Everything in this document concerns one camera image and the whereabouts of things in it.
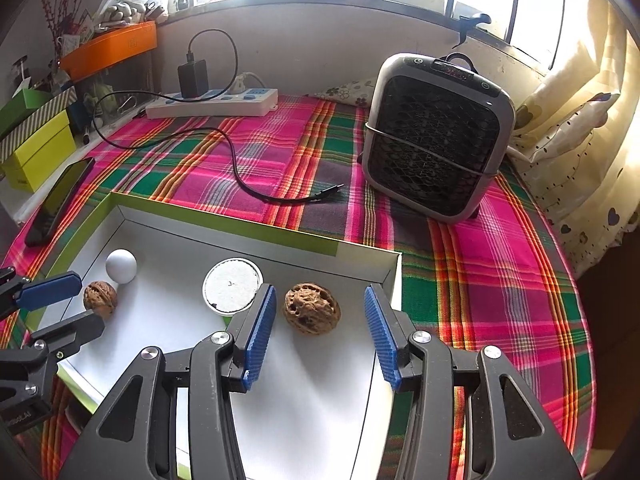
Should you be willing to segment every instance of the curtain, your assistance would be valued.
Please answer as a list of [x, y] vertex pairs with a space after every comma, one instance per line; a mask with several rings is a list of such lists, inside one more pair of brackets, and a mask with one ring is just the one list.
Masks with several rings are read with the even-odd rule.
[[508, 153], [576, 276], [638, 224], [639, 96], [640, 52], [611, 4], [567, 0], [558, 58]]

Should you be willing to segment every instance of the smartphone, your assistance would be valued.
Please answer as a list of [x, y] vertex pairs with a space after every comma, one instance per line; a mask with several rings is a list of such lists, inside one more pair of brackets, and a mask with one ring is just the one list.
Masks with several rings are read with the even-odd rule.
[[74, 195], [94, 164], [95, 159], [90, 156], [65, 168], [33, 219], [24, 241], [27, 247], [39, 247], [51, 241]]

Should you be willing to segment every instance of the round tin lid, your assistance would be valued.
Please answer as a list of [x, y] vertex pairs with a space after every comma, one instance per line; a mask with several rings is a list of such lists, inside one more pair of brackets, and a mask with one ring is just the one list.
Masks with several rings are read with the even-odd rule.
[[260, 269], [244, 258], [229, 258], [216, 264], [202, 283], [202, 297], [220, 316], [232, 316], [251, 306], [262, 285]]

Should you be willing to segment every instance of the striped box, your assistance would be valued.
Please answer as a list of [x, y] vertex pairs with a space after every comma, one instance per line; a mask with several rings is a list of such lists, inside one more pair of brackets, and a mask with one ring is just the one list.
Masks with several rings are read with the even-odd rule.
[[76, 102], [76, 88], [71, 86], [51, 101], [38, 108], [33, 114], [16, 126], [10, 134], [0, 141], [0, 164], [6, 161], [12, 153], [38, 129], [46, 124], [62, 110]]

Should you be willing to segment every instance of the white wall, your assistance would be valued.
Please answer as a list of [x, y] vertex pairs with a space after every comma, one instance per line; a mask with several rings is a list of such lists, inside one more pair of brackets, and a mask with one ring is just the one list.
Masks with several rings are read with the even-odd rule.
[[[376, 76], [398, 52], [443, 56], [452, 52], [452, 30], [381, 10], [329, 4], [273, 4], [216, 10], [158, 28], [156, 82], [177, 92], [177, 67], [186, 62], [189, 39], [203, 28], [222, 28], [238, 46], [240, 72], [258, 73], [283, 94], [308, 94]], [[206, 59], [211, 88], [223, 88], [233, 73], [233, 52], [221, 34], [199, 37], [196, 59]], [[469, 38], [457, 51], [502, 86], [517, 106], [542, 77], [506, 54]]]
[[[82, 11], [97, 10], [101, 0], [83, 0]], [[6, 38], [0, 44], [0, 107], [14, 93], [12, 64], [25, 54], [29, 56], [31, 76], [39, 80], [49, 73], [49, 62], [53, 58], [53, 41], [44, 18], [40, 0], [27, 0], [22, 12]]]

